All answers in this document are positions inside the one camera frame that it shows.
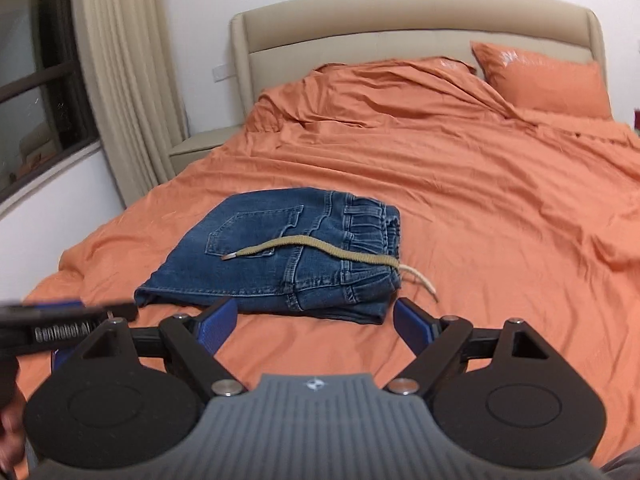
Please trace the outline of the person's left hand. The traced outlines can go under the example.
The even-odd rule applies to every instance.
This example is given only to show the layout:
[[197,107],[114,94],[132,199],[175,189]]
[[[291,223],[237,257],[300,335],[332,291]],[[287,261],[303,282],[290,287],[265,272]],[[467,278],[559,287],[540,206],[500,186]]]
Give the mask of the person's left hand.
[[12,471],[25,455],[25,403],[24,394],[20,389],[16,389],[11,402],[1,410],[0,456],[3,472]]

